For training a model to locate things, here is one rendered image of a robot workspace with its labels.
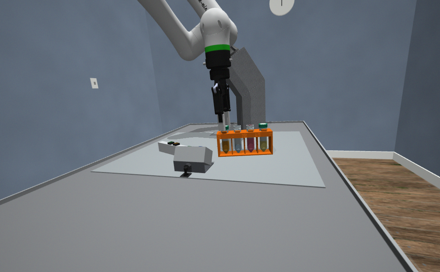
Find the orange tube rack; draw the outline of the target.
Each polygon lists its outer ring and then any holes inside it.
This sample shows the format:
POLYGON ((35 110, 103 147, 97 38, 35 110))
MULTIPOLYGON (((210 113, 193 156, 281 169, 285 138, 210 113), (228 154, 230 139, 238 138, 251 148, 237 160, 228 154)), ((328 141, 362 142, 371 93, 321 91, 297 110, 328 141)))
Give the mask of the orange tube rack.
POLYGON ((267 129, 254 129, 253 130, 239 130, 235 131, 218 131, 217 132, 217 143, 218 143, 218 157, 228 157, 228 156, 252 156, 252 155, 272 155, 273 154, 273 131, 270 128, 267 129), (258 150, 258 137, 267 137, 269 140, 269 149, 266 149, 264 152, 262 150, 258 150), (253 150, 251 153, 249 150, 245 150, 245 138, 253 138, 256 137, 256 150, 253 150), (232 138, 243 138, 244 141, 244 150, 241 150, 237 153, 236 150, 228 151, 227 153, 220 151, 220 139, 231 138, 231 148, 232 148, 232 138))

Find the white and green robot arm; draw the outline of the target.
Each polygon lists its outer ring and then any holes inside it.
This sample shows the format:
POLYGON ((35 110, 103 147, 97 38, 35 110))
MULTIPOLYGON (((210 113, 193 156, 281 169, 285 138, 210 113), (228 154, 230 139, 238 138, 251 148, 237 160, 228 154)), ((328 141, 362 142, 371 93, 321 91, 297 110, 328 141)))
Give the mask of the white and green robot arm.
POLYGON ((169 38, 179 56, 186 61, 206 52, 207 69, 231 67, 237 27, 215 0, 187 0, 200 17, 200 23, 188 32, 165 0, 137 0, 169 38))

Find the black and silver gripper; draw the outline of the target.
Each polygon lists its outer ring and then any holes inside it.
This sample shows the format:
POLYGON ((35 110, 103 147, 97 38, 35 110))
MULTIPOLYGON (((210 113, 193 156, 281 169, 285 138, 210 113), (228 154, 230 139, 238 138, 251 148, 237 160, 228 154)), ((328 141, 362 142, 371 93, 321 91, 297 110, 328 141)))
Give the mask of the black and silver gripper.
POLYGON ((218 116, 218 130, 225 131, 225 126, 230 126, 230 93, 226 79, 230 78, 228 68, 210 70, 210 80, 214 80, 214 87, 211 88, 214 101, 215 115, 218 116))

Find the light grey bench mat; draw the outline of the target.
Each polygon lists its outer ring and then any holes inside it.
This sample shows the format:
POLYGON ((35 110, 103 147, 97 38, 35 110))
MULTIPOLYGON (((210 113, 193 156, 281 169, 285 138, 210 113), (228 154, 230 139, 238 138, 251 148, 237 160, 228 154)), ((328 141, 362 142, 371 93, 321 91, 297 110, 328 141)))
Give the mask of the light grey bench mat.
POLYGON ((189 179, 326 188, 299 131, 273 131, 272 155, 228 157, 218 157, 213 133, 178 132, 91 172, 187 178, 174 171, 174 155, 158 150, 158 142, 172 141, 213 151, 214 164, 206 173, 191 172, 189 179))

